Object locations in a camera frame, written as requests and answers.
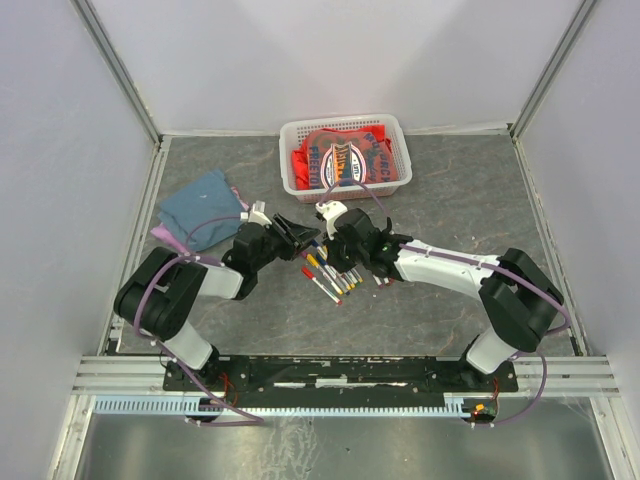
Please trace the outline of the yellow cap marker pen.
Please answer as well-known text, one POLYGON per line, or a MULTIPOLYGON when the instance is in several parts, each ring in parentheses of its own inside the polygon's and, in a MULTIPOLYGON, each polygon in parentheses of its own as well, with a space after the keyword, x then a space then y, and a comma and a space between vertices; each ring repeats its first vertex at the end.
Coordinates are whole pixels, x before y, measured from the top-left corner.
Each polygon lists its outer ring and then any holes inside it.
POLYGON ((319 261, 310 253, 305 254, 306 260, 316 268, 322 276, 327 280, 327 282, 331 285, 333 290, 338 295, 344 295, 345 291, 339 286, 339 284, 332 278, 332 276, 326 271, 326 269, 319 263, 319 261))

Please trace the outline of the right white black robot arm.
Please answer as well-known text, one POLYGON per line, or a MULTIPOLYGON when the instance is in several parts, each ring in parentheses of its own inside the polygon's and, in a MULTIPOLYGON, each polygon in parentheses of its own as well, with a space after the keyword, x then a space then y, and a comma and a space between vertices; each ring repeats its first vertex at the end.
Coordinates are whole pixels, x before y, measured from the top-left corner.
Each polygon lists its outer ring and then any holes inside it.
POLYGON ((553 282, 525 252, 472 255, 437 248, 392 226, 376 227, 361 209, 338 201, 315 206, 326 224, 328 262, 339 272, 362 266, 379 278, 424 283, 466 295, 484 307, 490 325, 473 340, 457 367, 459 382, 478 391, 506 360, 533 353, 569 316, 553 282))

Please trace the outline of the blue cap marker pen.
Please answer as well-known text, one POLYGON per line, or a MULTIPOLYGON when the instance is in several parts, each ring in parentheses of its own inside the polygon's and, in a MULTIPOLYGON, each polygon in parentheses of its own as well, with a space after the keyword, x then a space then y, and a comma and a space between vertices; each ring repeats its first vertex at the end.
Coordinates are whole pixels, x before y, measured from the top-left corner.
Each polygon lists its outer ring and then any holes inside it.
POLYGON ((324 247, 322 245, 320 245, 318 242, 314 241, 312 243, 312 245, 314 246, 314 248, 317 251, 317 254, 320 256, 320 258, 322 259, 322 261, 327 264, 328 263, 328 254, 325 251, 324 247))

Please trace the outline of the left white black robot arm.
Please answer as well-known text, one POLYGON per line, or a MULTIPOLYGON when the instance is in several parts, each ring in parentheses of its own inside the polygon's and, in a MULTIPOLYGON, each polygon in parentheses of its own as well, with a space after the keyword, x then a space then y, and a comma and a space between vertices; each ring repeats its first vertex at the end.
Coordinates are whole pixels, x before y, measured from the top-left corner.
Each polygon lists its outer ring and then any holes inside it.
POLYGON ((319 235, 319 229, 279 214, 249 214, 220 260, 157 247, 120 287, 114 314, 186 366, 185 376, 197 389, 212 389, 221 375, 219 351, 188 320, 196 299, 245 299, 262 268, 276 259, 294 260, 319 235))

